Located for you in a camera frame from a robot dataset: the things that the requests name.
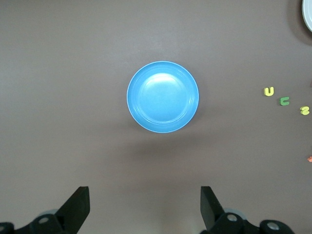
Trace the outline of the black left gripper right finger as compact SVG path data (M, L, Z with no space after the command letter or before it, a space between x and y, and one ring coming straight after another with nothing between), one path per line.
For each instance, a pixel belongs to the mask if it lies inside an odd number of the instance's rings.
M288 225L277 220L263 220L257 227L234 212L226 212L209 186L201 187L200 212L206 227L203 234L294 233Z

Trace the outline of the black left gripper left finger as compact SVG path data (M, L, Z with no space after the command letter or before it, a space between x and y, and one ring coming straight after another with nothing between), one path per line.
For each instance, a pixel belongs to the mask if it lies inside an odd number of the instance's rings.
M90 213L89 187L79 187L55 212L43 214L26 226L15 229L14 224L2 222L2 234L76 234Z

